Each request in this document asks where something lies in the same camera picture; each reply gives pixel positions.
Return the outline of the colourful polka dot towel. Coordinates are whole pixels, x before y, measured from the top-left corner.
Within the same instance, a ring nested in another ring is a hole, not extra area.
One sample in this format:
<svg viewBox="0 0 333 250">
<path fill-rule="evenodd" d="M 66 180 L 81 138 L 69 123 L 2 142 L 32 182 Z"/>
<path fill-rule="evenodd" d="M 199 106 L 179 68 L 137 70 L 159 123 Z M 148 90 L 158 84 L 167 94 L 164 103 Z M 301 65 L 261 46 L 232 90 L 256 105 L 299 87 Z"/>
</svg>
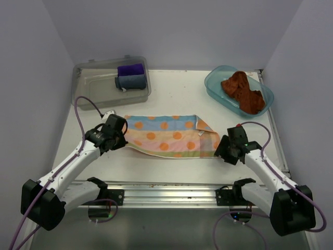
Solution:
<svg viewBox="0 0 333 250">
<path fill-rule="evenodd" d="M 213 158 L 220 136 L 197 115 L 125 116 L 127 146 L 161 158 Z"/>
</svg>

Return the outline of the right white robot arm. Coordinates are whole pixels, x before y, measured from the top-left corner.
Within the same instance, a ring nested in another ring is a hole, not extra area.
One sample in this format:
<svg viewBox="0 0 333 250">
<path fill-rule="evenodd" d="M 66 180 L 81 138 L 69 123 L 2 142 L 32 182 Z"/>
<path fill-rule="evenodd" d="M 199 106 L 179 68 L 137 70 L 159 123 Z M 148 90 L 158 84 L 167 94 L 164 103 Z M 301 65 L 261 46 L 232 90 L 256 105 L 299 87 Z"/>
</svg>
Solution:
<svg viewBox="0 0 333 250">
<path fill-rule="evenodd" d="M 231 206 L 250 202 L 269 217 L 273 229 L 280 236 L 316 226 L 312 191 L 283 174 L 268 159 L 258 142 L 248 140 L 241 125 L 227 130 L 214 154 L 231 165 L 242 162 L 264 184 L 261 187 L 254 179 L 245 178 L 234 182 L 230 195 L 217 189 L 218 205 L 223 199 Z"/>
</svg>

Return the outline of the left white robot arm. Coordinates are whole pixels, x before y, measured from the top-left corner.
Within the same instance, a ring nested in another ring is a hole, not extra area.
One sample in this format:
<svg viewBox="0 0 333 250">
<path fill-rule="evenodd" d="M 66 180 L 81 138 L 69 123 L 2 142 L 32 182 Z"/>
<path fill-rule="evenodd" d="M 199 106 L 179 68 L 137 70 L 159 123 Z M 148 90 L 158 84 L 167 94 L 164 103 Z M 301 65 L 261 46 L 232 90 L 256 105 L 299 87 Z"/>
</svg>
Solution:
<svg viewBox="0 0 333 250">
<path fill-rule="evenodd" d="M 22 187 L 21 213 L 44 228 L 53 230 L 65 214 L 86 203 L 116 204 L 104 181 L 91 177 L 83 184 L 70 184 L 92 162 L 108 151 L 123 148 L 127 141 L 128 123 L 123 117 L 110 114 L 104 123 L 87 131 L 84 140 L 60 165 L 38 181 L 29 179 Z"/>
</svg>

